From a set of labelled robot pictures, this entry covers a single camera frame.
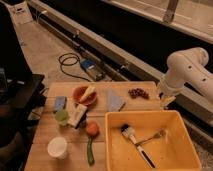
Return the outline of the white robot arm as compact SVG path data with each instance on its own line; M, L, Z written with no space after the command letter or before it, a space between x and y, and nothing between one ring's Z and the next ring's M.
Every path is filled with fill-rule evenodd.
M208 52L201 47L173 52L167 58L167 72L157 84L161 94L161 106L166 107L188 83L213 104L213 73L205 66L209 61Z

